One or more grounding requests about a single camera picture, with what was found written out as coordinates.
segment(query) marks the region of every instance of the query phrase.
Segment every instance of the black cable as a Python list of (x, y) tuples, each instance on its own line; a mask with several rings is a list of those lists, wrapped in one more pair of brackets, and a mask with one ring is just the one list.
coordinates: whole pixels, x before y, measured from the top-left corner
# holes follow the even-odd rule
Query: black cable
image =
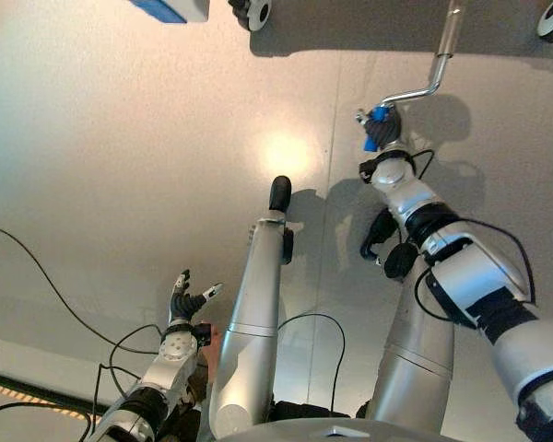
[(434, 159), (434, 156), (436, 155), (436, 152), (434, 152), (432, 149), (424, 149), (424, 150), (420, 150), (419, 152), (412, 155), (412, 158), (419, 157), (420, 155), (424, 155), (424, 154), (429, 154), (430, 158), (428, 158), (428, 161), (426, 162), (426, 165), (424, 166), (424, 168), (422, 169), (422, 171), (418, 175), (419, 180), (422, 179), (422, 177), (426, 173), (426, 170), (428, 170), (428, 168), (430, 166), (430, 163), (432, 162), (432, 160)]
[(103, 364), (99, 364), (99, 371), (96, 375), (96, 384), (94, 386), (94, 398), (92, 400), (92, 431), (90, 432), (92, 435), (94, 434), (94, 430), (96, 429), (96, 405), (99, 401), (100, 375), (102, 374), (102, 370), (109, 370), (111, 368), (115, 370), (123, 371), (129, 376), (133, 376), (135, 379), (139, 379), (138, 375), (123, 368), (122, 366), (105, 366)]
[(334, 399), (335, 399), (335, 385), (338, 381), (338, 373), (340, 372), (340, 365), (342, 364), (342, 360), (344, 359), (344, 352), (347, 350), (347, 337), (344, 334), (344, 329), (342, 329), (342, 326), (340, 325), (340, 322), (332, 318), (331, 316), (328, 316), (323, 313), (303, 313), (301, 315), (294, 316), (292, 318), (289, 318), (282, 324), (278, 326), (278, 330), (282, 329), (285, 325), (289, 324), (292, 320), (298, 320), (299, 318), (306, 318), (308, 316), (320, 316), (322, 318), (327, 318), (329, 320), (332, 320), (335, 325), (340, 330), (340, 334), (342, 335), (342, 352), (340, 352), (340, 358), (338, 359), (338, 364), (335, 367), (335, 374), (334, 374), (334, 383), (332, 384), (332, 400), (330, 402), (330, 417), (334, 414)]
[(141, 332), (142, 330), (150, 328), (150, 327), (155, 328), (156, 330), (159, 331), (159, 328), (156, 324), (142, 325), (141, 327), (136, 328), (135, 330), (131, 331), (130, 333), (127, 333), (123, 338), (121, 338), (121, 340), (118, 343), (115, 343), (114, 347), (111, 350), (111, 353), (109, 354), (109, 367), (110, 367), (109, 369), (111, 371), (112, 381), (114, 382), (115, 387), (119, 390), (119, 392), (124, 397), (124, 399), (127, 399), (127, 393), (124, 392), (123, 388), (121, 387), (121, 384), (119, 383), (119, 380), (117, 379), (117, 375), (115, 375), (115, 373), (114, 373), (115, 366), (112, 364), (112, 357), (114, 356), (114, 352), (117, 350), (117, 348), (121, 347), (121, 344), (123, 343), (123, 341), (125, 341), (126, 339), (129, 339), (131, 336), (133, 336), (137, 332)]
[(430, 310), (428, 310), (426, 307), (424, 307), (424, 304), (422, 304), (422, 301), (420, 300), (420, 295), (418, 293), (418, 288), (420, 287), (420, 283), (422, 282), (422, 279), (424, 279), (424, 277), (428, 273), (430, 273), (431, 270), (432, 270), (431, 268), (426, 269), (424, 272), (422, 272), (420, 274), (420, 276), (416, 280), (416, 283), (414, 284), (414, 298), (416, 299), (416, 302), (418, 303), (420, 308), (422, 308), (422, 310), (424, 310), (424, 312), (426, 314), (430, 315), (432, 318), (436, 318), (437, 320), (443, 320), (445, 322), (453, 322), (453, 320), (451, 320), (450, 318), (444, 318), (443, 316), (439, 316), (436, 313), (432, 313)]
[(523, 301), (523, 304), (532, 304), (535, 306), (536, 305), (535, 277), (533, 275), (533, 268), (531, 266), (531, 261), (528, 258), (528, 254), (526, 253), (526, 250), (524, 249), (523, 243), (513, 233), (510, 233), (505, 228), (494, 226), (490, 223), (486, 223), (485, 221), (478, 221), (472, 218), (461, 218), (461, 217), (459, 218), (459, 221), (479, 224), (480, 226), (487, 227), (497, 232), (500, 232), (501, 234), (506, 235), (514, 242), (514, 244), (516, 244), (516, 246), (518, 247), (518, 250), (520, 251), (520, 254), (523, 257), (524, 267), (526, 269), (526, 275), (528, 277), (528, 292), (529, 292), (529, 297), (531, 298), (530, 301)]
[[(69, 410), (68, 408), (63, 407), (62, 405), (57, 405), (56, 403), (13, 402), (13, 403), (7, 403), (5, 405), (0, 405), (0, 411), (6, 410), (8, 408), (17, 408), (17, 407), (51, 408), (51, 409)], [(82, 414), (86, 419), (86, 422), (87, 422), (86, 429), (84, 430), (84, 433), (82, 434), (82, 436), (78, 439), (78, 442), (82, 442), (88, 435), (88, 432), (90, 431), (90, 424), (91, 424), (90, 415), (86, 412), (81, 412), (79, 410), (70, 410), (70, 411)]]
[[(69, 304), (67, 303), (67, 301), (64, 299), (64, 297), (62, 296), (62, 294), (60, 293), (60, 291), (57, 289), (57, 287), (55, 286), (55, 284), (53, 283), (52, 281), (52, 278), (49, 276), (49, 274), (47, 274), (47, 272), (45, 271), (45, 269), (43, 268), (43, 266), (41, 265), (41, 263), (39, 262), (39, 260), (35, 257), (35, 255), (33, 254), (32, 251), (30, 251), (30, 249), (25, 246), (25, 244), (23, 244), (23, 242), (18, 239), (17, 237), (15, 237), (13, 234), (7, 232), (6, 230), (3, 230), (2, 228), (0, 228), (0, 233), (2, 233), (3, 235), (6, 235), (7, 237), (9, 237), (10, 239), (12, 239), (13, 241), (15, 241), (25, 252), (27, 252), (27, 254), (30, 256), (30, 258), (35, 262), (35, 264), (37, 264), (37, 267), (39, 268), (39, 270), (41, 271), (41, 273), (43, 273), (43, 276), (45, 277), (45, 279), (47, 280), (47, 282), (49, 283), (49, 285), (51, 286), (51, 288), (53, 289), (53, 291), (55, 292), (55, 294), (57, 295), (57, 297), (59, 297), (59, 300), (62, 301), (62, 304), (64, 304), (65, 308), (67, 308), (67, 311), (70, 312), (70, 314), (76, 318), (76, 320), (82, 324), (87, 330), (89, 330), (90, 332), (94, 333), (95, 335), (97, 335), (99, 338), (101, 338), (103, 341), (111, 344), (111, 345), (114, 345), (115, 342), (109, 338), (107, 338), (105, 335), (103, 335), (102, 333), (100, 333), (99, 331), (95, 330), (93, 327), (91, 327), (90, 325), (88, 325), (84, 320), (82, 320), (82, 318), (80, 318), (77, 313), (69, 306)], [(161, 336), (162, 332), (160, 329), (158, 329), (158, 333), (159, 335)], [(120, 346), (120, 348), (122, 350), (125, 350), (126, 352), (131, 352), (131, 353), (139, 353), (141, 355), (157, 355), (158, 353), (157, 352), (149, 352), (149, 351), (145, 351), (145, 350), (136, 350), (135, 348), (129, 348), (129, 347), (124, 347), (124, 346)]]

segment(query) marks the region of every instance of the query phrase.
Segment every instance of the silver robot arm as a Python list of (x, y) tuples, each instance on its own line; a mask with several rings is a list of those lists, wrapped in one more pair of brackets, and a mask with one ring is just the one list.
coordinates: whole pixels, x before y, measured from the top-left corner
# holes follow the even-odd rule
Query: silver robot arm
[(285, 227), (291, 196), (276, 177), (269, 210), (252, 232), (240, 291), (225, 333), (209, 405), (209, 423), (222, 438), (265, 421), (277, 363), (280, 269), (290, 262), (293, 232)]
[(416, 178), (411, 156), (398, 147), (363, 163), (362, 179), (418, 246), (429, 265), (418, 280), (448, 318), (491, 342), (494, 366), (520, 409), (518, 426), (534, 441), (553, 442), (553, 320), (526, 308), (520, 272)]
[(191, 325), (191, 318), (222, 284), (213, 285), (196, 297), (186, 294), (189, 271), (174, 284), (168, 328), (159, 354), (130, 393), (102, 418), (88, 442), (151, 442), (175, 407), (190, 409), (193, 400), (187, 380), (196, 369), (198, 348), (210, 343), (210, 326)]

